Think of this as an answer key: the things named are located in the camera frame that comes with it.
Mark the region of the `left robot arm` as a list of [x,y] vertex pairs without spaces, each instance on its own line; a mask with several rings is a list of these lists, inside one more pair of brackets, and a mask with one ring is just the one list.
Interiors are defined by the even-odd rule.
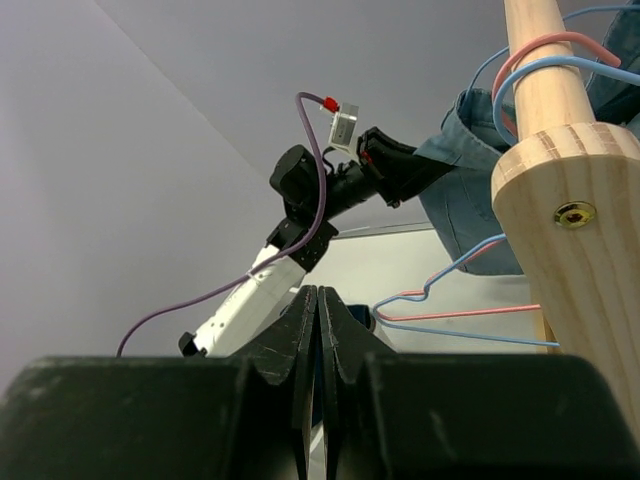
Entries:
[[333,218],[374,196],[397,208],[452,169],[416,155],[413,147],[376,127],[354,140],[350,156],[326,170],[326,185],[321,187],[315,159],[304,146],[295,145],[282,155],[269,183],[283,199],[285,217],[256,260],[286,255],[234,287],[195,332],[183,334],[183,356],[229,355],[270,325],[290,301],[292,288],[315,268],[337,235]]

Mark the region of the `blue wire hanger back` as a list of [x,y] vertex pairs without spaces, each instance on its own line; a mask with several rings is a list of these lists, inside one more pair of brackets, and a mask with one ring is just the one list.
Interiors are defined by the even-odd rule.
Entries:
[[[589,7],[585,7],[585,8],[581,8],[578,10],[575,10],[573,12],[564,14],[562,17],[558,17],[558,19],[554,22],[552,22],[550,25],[547,26],[543,26],[543,27],[538,27],[534,33],[533,33],[533,37],[540,35],[540,34],[548,34],[548,33],[556,33],[556,32],[560,32],[563,31],[565,29],[565,25],[567,21],[571,21],[575,18],[580,18],[589,14],[598,14],[598,13],[612,13],[612,12],[638,12],[639,11],[639,4],[634,4],[634,3],[626,3],[626,4],[616,4],[616,5],[594,5],[594,6],[589,6]],[[496,60],[498,60],[501,56],[506,55],[506,54],[510,54],[511,53],[511,47],[510,45],[504,46],[501,49],[499,49],[497,52],[493,53],[491,56],[489,56],[486,60],[484,60],[479,67],[476,69],[476,71],[474,72],[474,74],[471,76],[471,79],[469,81],[469,84],[465,90],[466,95],[469,95],[469,93],[473,90],[473,88],[476,85],[476,82],[478,81],[479,77],[481,76],[481,74],[492,64],[494,63]]]

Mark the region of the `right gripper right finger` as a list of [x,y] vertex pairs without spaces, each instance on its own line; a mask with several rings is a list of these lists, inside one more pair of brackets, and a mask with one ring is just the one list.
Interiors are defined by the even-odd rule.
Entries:
[[330,479],[635,479],[603,376],[571,355],[403,354],[322,287]]

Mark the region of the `blue wire hanger front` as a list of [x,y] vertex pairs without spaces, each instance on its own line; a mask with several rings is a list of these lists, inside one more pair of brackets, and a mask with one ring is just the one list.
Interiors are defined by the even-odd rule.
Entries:
[[[509,59],[508,62],[505,62],[505,64],[503,65],[503,68],[498,72],[498,74],[496,75],[495,78],[495,82],[494,82],[494,87],[492,92],[490,93],[491,95],[491,101],[492,101],[492,118],[493,118],[493,122],[494,122],[494,117],[497,118],[497,116],[493,115],[494,113],[497,113],[498,107],[494,108],[494,93],[504,93],[506,95],[506,91],[507,91],[507,86],[501,86],[503,85],[503,83],[501,82],[505,82],[506,79],[511,78],[513,75],[511,74],[511,66],[514,64],[515,65],[515,60],[513,59]],[[621,81],[623,83],[626,84],[630,84],[633,86],[639,86],[639,74],[635,74],[630,72],[628,75],[625,74],[625,78],[620,80],[617,77],[613,78],[613,80],[616,81]],[[505,143],[507,143],[508,148],[511,147],[514,143],[515,143],[515,138],[516,138],[516,127],[515,125],[515,110],[514,107],[511,105],[507,105],[506,107],[502,105],[502,103],[499,103],[498,105],[499,107],[501,107],[501,115],[502,115],[502,119],[501,119],[501,123],[498,125],[498,128],[495,129],[498,132],[498,134],[500,135],[500,137],[503,139],[503,141]],[[437,330],[437,329],[429,329],[429,328],[421,328],[418,326],[413,326],[413,325],[408,325],[407,322],[411,322],[411,321],[417,321],[417,320],[427,320],[427,319],[436,319],[436,316],[429,317],[429,316],[418,316],[418,317],[403,317],[403,318],[391,318],[391,317],[386,317],[384,316],[382,313],[379,312],[379,308],[382,306],[385,306],[389,303],[392,303],[394,301],[400,301],[401,298],[405,298],[406,301],[410,301],[410,302],[422,302],[428,299],[429,297],[429,292],[430,292],[430,288],[431,286],[436,283],[437,281],[441,280],[443,277],[445,277],[447,274],[451,273],[454,269],[458,269],[461,270],[459,267],[462,266],[466,266],[466,264],[468,262],[470,262],[471,260],[476,260],[479,258],[480,255],[487,253],[489,251],[489,249],[491,249],[492,247],[497,246],[498,244],[500,244],[500,242],[503,242],[506,240],[506,236],[504,235],[504,233],[492,236],[487,238],[486,240],[481,241],[479,244],[477,244],[476,246],[472,247],[472,249],[470,251],[468,251],[467,253],[463,254],[460,258],[458,258],[457,260],[453,260],[452,264],[449,265],[448,267],[446,267],[445,269],[441,270],[438,273],[435,273],[432,277],[430,277],[424,284],[424,287],[422,288],[422,290],[419,290],[418,293],[416,292],[405,292],[405,293],[398,293],[395,296],[389,297],[385,300],[382,300],[380,302],[378,302],[376,305],[374,305],[373,307],[373,313],[376,315],[377,320],[382,321],[382,324],[385,325],[388,328],[392,328],[392,329],[397,329],[397,330],[404,330],[404,331],[411,331],[411,332],[421,332],[421,333],[429,333],[429,334],[436,334],[436,335],[446,335],[446,336],[454,336],[454,337],[464,337],[464,338],[471,338],[471,339],[478,339],[478,340],[486,340],[486,341],[495,341],[495,342],[506,342],[506,343],[515,343],[515,344],[522,344],[522,345],[536,345],[536,346],[542,346],[542,347],[549,347],[552,350],[554,348],[559,348],[559,344],[557,342],[551,341],[551,340],[547,340],[547,341],[533,341],[533,340],[524,340],[524,339],[516,339],[516,338],[509,338],[509,337],[497,337],[497,336],[490,336],[490,335],[480,335],[480,334],[467,334],[467,333],[462,333],[462,332],[453,332],[453,331],[446,331],[446,330]]]

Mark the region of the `pink wire hanger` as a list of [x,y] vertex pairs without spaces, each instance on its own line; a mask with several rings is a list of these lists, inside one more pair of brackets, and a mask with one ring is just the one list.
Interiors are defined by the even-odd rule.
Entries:
[[[620,80],[625,78],[625,74],[628,75],[630,73],[617,68],[620,65],[619,57],[595,40],[578,32],[541,35],[524,44],[518,50],[511,51],[510,54],[506,55],[508,58],[505,62],[508,62],[510,58],[515,60],[515,65],[510,65],[513,76],[506,79],[505,82],[501,82],[503,83],[501,86],[508,85],[507,90],[526,76],[548,68],[575,67],[588,70],[591,74],[600,70],[601,73],[596,73],[596,75],[607,76],[612,79],[617,77]],[[502,119],[501,107],[498,105],[499,103],[503,105],[504,97],[505,94],[502,92],[494,93],[494,108],[498,107],[498,112],[493,114],[497,116],[497,118],[494,117],[496,129]],[[523,120],[518,119],[515,120],[514,126],[517,130],[523,124]]]

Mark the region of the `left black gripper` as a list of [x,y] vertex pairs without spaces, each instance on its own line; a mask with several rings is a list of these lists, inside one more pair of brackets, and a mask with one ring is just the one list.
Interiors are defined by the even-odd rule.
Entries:
[[378,127],[367,129],[356,142],[356,159],[329,173],[329,207],[354,208],[378,195],[388,207],[398,208],[453,170],[414,151]]

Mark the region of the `blue wire hanger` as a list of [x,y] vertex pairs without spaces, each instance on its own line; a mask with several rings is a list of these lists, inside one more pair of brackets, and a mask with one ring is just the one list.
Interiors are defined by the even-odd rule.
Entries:
[[[571,21],[575,18],[580,18],[589,14],[598,14],[598,13],[612,13],[612,12],[638,12],[639,11],[639,4],[634,4],[634,3],[626,3],[626,4],[616,4],[616,5],[594,5],[594,6],[589,6],[589,7],[585,7],[585,8],[581,8],[578,10],[575,10],[573,12],[564,14],[562,17],[558,17],[558,19],[554,22],[552,22],[550,25],[547,26],[543,26],[543,27],[538,27],[534,33],[533,33],[533,37],[540,35],[540,34],[548,34],[548,33],[556,33],[556,32],[560,32],[563,31],[565,29],[565,25],[567,21]],[[481,76],[481,74],[492,64],[494,63],[496,60],[498,60],[501,56],[506,55],[506,54],[510,54],[511,53],[511,47],[510,45],[504,46],[501,49],[499,49],[497,52],[493,53],[491,56],[489,56],[486,60],[484,60],[479,67],[476,69],[476,71],[474,72],[474,74],[471,76],[471,79],[469,81],[469,84],[465,90],[466,95],[469,95],[469,93],[473,90],[473,88],[476,85],[476,82],[478,81],[479,77]]]
[[[497,116],[493,115],[494,113],[497,113],[498,107],[494,108],[494,93],[504,93],[506,95],[506,91],[507,91],[507,86],[501,86],[503,85],[503,83],[501,82],[505,82],[506,79],[511,78],[513,75],[511,74],[511,66],[514,64],[515,65],[515,60],[513,59],[509,59],[508,62],[505,62],[505,64],[503,65],[503,68],[498,72],[498,74],[496,75],[495,78],[495,82],[494,82],[494,87],[492,92],[490,93],[491,95],[491,101],[492,101],[492,118],[493,118],[493,122],[494,122],[494,117],[497,118]],[[623,83],[626,84],[630,84],[633,86],[639,86],[639,74],[635,74],[630,72],[628,75],[625,74],[625,78],[620,80],[617,77],[613,78],[613,80],[616,81],[621,81]],[[502,115],[502,119],[501,119],[501,123],[498,125],[498,128],[495,129],[498,132],[498,134],[500,135],[500,137],[503,139],[503,141],[505,143],[507,143],[508,148],[511,147],[514,143],[515,143],[515,138],[516,138],[516,127],[515,125],[515,110],[514,107],[511,105],[507,105],[506,107],[502,105],[502,103],[499,103],[498,105],[499,107],[501,107],[501,115]],[[476,260],[479,258],[480,255],[487,253],[489,251],[489,249],[491,249],[492,247],[497,246],[498,244],[500,244],[500,242],[503,242],[506,240],[506,236],[504,235],[504,233],[492,236],[487,238],[486,240],[481,241],[479,244],[477,244],[476,246],[472,247],[472,249],[470,251],[468,251],[467,253],[463,254],[460,258],[458,258],[457,260],[453,260],[452,264],[449,265],[448,267],[446,267],[445,269],[441,270],[438,273],[435,273],[432,277],[430,277],[424,284],[424,287],[422,288],[422,290],[419,290],[418,293],[416,292],[405,292],[405,293],[398,293],[395,296],[389,297],[385,300],[382,300],[380,302],[378,302],[376,305],[374,305],[373,307],[373,313],[376,315],[377,320],[382,321],[382,324],[385,325],[388,328],[392,328],[392,329],[397,329],[397,330],[404,330],[404,331],[411,331],[411,332],[421,332],[421,333],[429,333],[429,334],[436,334],[436,335],[446,335],[446,336],[454,336],[454,337],[464,337],[464,338],[471,338],[471,339],[478,339],[478,340],[486,340],[486,341],[495,341],[495,342],[506,342],[506,343],[515,343],[515,344],[522,344],[522,345],[536,345],[536,346],[542,346],[542,347],[549,347],[552,350],[554,348],[559,348],[559,344],[557,342],[551,341],[551,340],[547,340],[547,341],[533,341],[533,340],[524,340],[524,339],[516,339],[516,338],[509,338],[509,337],[497,337],[497,336],[490,336],[490,335],[480,335],[480,334],[467,334],[467,333],[462,333],[462,332],[453,332],[453,331],[446,331],[446,330],[437,330],[437,329],[429,329],[429,328],[421,328],[418,326],[413,326],[413,325],[408,325],[407,322],[411,322],[411,321],[417,321],[417,320],[427,320],[427,319],[436,319],[436,316],[429,317],[429,316],[418,316],[418,317],[403,317],[403,318],[391,318],[391,317],[386,317],[384,316],[382,313],[379,312],[379,308],[382,306],[385,306],[389,303],[392,303],[394,301],[400,301],[401,298],[405,298],[406,301],[410,301],[410,302],[422,302],[428,299],[429,297],[429,292],[430,292],[430,288],[431,286],[436,283],[437,281],[441,280],[443,277],[445,277],[447,274],[451,273],[454,269],[458,269],[461,270],[459,267],[462,266],[466,266],[466,264],[468,262],[470,262],[471,260]]]

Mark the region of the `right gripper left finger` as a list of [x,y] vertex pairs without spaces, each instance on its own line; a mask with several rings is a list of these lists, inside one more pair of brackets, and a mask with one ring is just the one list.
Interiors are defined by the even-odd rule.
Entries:
[[226,357],[44,357],[1,398],[5,479],[304,479],[317,290]]

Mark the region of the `light blue denim skirt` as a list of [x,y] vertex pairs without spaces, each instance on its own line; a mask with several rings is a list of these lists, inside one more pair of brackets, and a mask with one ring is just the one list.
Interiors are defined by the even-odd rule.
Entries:
[[[627,4],[637,8],[616,15],[602,45],[621,59],[623,70],[639,74],[639,1]],[[414,152],[453,167],[418,197],[454,261],[481,241],[503,233],[492,210],[491,174],[508,145],[495,129],[490,92],[472,87],[480,73],[508,51],[505,46],[481,64],[445,115],[440,133]],[[639,140],[639,86],[593,74],[586,91],[596,120],[624,125]],[[480,276],[523,274],[506,240],[459,268]]]

